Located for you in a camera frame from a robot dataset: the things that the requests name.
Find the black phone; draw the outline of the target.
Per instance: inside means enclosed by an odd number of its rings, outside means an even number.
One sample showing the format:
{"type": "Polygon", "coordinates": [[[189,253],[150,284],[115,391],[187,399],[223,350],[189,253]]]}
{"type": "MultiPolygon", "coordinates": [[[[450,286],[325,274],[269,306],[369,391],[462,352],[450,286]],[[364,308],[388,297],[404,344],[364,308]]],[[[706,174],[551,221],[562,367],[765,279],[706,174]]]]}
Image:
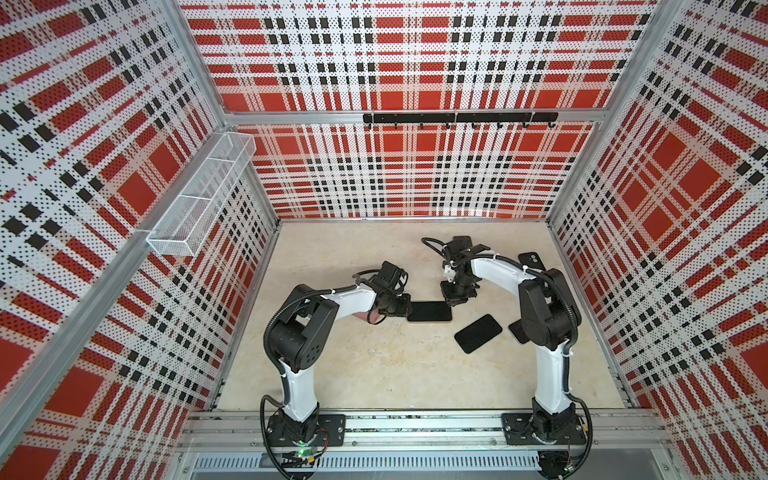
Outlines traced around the black phone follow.
{"type": "Polygon", "coordinates": [[[417,301],[411,304],[409,322],[450,322],[452,307],[445,301],[417,301]]]}
{"type": "Polygon", "coordinates": [[[454,334],[461,350],[469,355],[502,333],[501,325],[486,314],[454,334]]]}

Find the pink case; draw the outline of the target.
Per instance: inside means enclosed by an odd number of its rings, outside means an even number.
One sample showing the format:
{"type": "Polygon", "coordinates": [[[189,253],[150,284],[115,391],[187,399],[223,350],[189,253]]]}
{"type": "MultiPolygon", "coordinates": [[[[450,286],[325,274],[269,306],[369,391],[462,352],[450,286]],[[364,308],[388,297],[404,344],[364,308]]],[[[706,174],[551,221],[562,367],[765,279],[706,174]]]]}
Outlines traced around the pink case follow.
{"type": "Polygon", "coordinates": [[[370,311],[354,313],[353,316],[362,319],[367,323],[370,323],[372,319],[372,313],[370,311]]]}

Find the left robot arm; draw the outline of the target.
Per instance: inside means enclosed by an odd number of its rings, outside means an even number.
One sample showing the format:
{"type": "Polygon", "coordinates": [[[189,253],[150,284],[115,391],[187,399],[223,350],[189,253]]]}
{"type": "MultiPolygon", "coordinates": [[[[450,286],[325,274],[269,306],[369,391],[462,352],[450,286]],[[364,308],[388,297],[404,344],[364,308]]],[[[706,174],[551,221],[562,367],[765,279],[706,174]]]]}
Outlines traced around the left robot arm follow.
{"type": "Polygon", "coordinates": [[[377,269],[353,275],[354,283],[339,288],[314,289],[299,284],[268,321],[263,347],[280,376],[283,399],[268,400],[277,418],[268,436],[280,433],[298,445],[311,443],[321,431],[320,406],[314,389],[314,366],[339,319],[361,315],[376,325],[389,317],[412,312],[405,292],[408,273],[385,261],[377,269]]]}

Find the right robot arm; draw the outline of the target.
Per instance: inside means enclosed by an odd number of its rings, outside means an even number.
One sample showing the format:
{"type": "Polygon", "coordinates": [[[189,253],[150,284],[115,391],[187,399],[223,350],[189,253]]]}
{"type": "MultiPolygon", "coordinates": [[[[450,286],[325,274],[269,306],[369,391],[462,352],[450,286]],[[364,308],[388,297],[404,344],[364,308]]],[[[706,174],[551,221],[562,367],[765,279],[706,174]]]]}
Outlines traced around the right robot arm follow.
{"type": "Polygon", "coordinates": [[[448,305],[475,298],[483,280],[517,296],[521,318],[512,324],[513,335],[536,346],[537,385],[528,430],[542,444],[557,443],[577,425],[569,375],[581,322],[562,272],[522,264],[473,244],[469,236],[422,242],[442,257],[441,292],[448,305]]]}

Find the black textured phone case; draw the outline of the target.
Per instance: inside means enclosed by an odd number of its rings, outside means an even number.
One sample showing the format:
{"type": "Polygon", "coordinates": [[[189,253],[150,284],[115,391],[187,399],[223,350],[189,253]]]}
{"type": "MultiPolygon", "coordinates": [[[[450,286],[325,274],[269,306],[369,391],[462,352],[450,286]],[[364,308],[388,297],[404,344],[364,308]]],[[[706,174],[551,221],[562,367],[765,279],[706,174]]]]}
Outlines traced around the black textured phone case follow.
{"type": "Polygon", "coordinates": [[[524,331],[523,322],[521,320],[511,323],[508,326],[508,329],[520,345],[525,345],[530,341],[528,335],[524,331]]]}

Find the black phone case far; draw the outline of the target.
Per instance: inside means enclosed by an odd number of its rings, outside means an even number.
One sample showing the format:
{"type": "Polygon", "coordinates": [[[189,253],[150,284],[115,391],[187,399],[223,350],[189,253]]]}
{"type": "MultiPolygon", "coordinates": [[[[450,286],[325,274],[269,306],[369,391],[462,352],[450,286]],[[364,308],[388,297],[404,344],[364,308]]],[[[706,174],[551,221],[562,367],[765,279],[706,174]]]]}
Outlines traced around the black phone case far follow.
{"type": "Polygon", "coordinates": [[[524,252],[518,255],[518,260],[523,266],[528,268],[544,271],[546,266],[537,252],[524,252]]]}

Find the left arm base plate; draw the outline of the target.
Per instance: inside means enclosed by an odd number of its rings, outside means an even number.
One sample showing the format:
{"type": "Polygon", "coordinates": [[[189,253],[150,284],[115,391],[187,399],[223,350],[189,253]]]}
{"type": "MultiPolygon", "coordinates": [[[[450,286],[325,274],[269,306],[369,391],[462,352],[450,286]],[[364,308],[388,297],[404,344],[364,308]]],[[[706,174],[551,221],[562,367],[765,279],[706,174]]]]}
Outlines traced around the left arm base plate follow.
{"type": "Polygon", "coordinates": [[[344,443],[346,420],[343,414],[319,414],[298,422],[278,413],[269,418],[266,437],[272,447],[338,447],[344,443]]]}

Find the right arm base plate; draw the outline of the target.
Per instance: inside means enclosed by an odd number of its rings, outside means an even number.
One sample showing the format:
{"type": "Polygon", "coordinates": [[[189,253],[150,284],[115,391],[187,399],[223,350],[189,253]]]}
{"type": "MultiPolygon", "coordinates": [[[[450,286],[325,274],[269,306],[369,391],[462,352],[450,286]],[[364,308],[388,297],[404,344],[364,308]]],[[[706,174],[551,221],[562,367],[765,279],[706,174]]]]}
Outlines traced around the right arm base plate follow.
{"type": "Polygon", "coordinates": [[[573,412],[549,415],[534,413],[504,413],[501,415],[502,432],[508,445],[585,446],[584,427],[573,412]]]}

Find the black hook rail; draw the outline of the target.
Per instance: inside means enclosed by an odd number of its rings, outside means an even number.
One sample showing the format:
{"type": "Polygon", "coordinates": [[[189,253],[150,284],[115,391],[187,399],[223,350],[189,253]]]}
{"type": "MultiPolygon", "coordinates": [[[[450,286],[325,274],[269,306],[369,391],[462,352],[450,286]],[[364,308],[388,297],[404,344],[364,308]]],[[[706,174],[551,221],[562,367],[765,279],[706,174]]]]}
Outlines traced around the black hook rail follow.
{"type": "Polygon", "coordinates": [[[532,123],[543,123],[548,126],[554,124],[559,117],[558,112],[508,112],[508,113],[375,113],[364,114],[363,123],[366,125],[405,125],[405,124],[521,124],[527,126],[532,123]]]}

